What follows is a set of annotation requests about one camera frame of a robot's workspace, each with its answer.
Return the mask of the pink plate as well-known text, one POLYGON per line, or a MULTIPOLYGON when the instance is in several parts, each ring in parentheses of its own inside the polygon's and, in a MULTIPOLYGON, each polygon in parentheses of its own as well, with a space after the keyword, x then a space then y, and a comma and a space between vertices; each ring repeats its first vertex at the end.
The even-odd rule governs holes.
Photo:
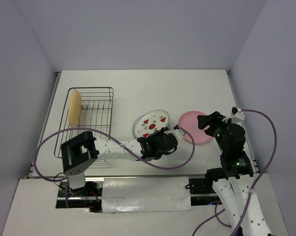
POLYGON ((193 137, 196 145, 203 145, 208 143, 212 137, 198 128, 198 115, 205 116, 205 113, 199 111, 186 112, 179 118, 178 125, 193 137))

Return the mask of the white plate blue rim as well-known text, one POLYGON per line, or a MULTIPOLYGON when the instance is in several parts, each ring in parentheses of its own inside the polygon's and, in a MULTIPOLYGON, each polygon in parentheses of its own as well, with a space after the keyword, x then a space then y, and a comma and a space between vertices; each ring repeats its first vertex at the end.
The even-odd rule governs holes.
POLYGON ((137 138, 146 138, 163 127, 170 127, 168 112, 165 110, 153 110, 145 115, 142 115, 142 118, 135 127, 135 134, 137 138))

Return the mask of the white strawberry pattern plate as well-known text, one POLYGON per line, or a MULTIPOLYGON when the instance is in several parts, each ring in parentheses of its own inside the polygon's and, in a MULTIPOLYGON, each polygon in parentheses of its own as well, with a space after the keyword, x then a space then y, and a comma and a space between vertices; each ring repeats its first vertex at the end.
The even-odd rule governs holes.
POLYGON ((137 138, 136 134, 135 134, 135 127, 137 125, 137 123, 139 122, 139 120, 142 118, 142 116, 138 117, 135 122, 133 123, 133 126, 132 126, 132 134, 133 134, 133 137, 134 138, 137 138))

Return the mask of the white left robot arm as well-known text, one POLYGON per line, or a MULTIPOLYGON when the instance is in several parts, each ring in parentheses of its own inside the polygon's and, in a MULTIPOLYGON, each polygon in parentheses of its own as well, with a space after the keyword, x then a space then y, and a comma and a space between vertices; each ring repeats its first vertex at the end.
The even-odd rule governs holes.
POLYGON ((113 138, 97 139, 85 131, 60 146, 63 173, 69 179, 69 190, 76 196, 87 191, 85 171, 100 160, 158 160, 176 151, 184 133, 180 129, 161 128, 147 137, 116 143, 113 138))

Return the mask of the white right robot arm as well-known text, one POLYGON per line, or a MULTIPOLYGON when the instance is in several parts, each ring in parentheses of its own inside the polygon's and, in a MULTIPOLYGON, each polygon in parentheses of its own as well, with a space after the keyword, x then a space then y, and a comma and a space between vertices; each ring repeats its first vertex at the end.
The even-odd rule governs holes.
POLYGON ((214 112, 197 117, 198 128, 213 137, 221 151, 221 167, 207 170, 205 188, 215 192, 224 207, 234 236, 270 236, 254 189, 257 177, 244 151, 245 130, 239 125, 244 112, 233 108, 229 117, 214 112))

